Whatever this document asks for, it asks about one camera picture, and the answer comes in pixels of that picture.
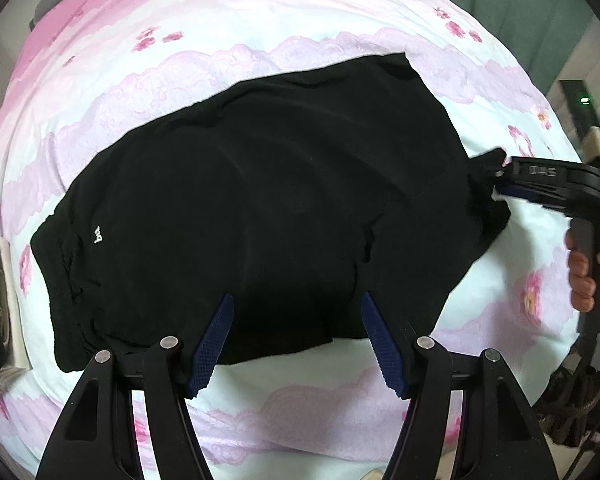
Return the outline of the right hand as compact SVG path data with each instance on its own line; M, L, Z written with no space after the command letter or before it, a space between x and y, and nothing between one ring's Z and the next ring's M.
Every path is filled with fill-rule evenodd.
M571 304L581 313L590 312L594 308L596 281L590 275L588 257L577 250L577 244L572 236L572 229L565 235L565 244L569 250L568 282L571 289ZM600 264L600 253L597 255Z

